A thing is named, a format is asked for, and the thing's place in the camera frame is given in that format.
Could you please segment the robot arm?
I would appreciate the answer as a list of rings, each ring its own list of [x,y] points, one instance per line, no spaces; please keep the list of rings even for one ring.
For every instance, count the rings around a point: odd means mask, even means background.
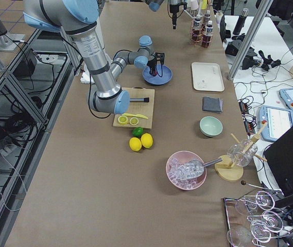
[[[163,0],[145,0],[150,10],[157,12],[163,4]],[[177,19],[181,16],[184,10],[187,9],[187,1],[184,0],[168,0],[167,14],[172,21],[173,29],[177,28]]]
[[[155,52],[151,37],[142,36],[137,51],[119,51],[109,62],[102,34],[96,32],[98,17],[97,1],[24,1],[26,24],[50,32],[64,30],[74,40],[93,79],[89,107],[98,112],[123,114],[129,108],[130,95],[116,81],[118,76],[127,65],[149,67],[155,76],[157,61],[162,61],[164,54]]]

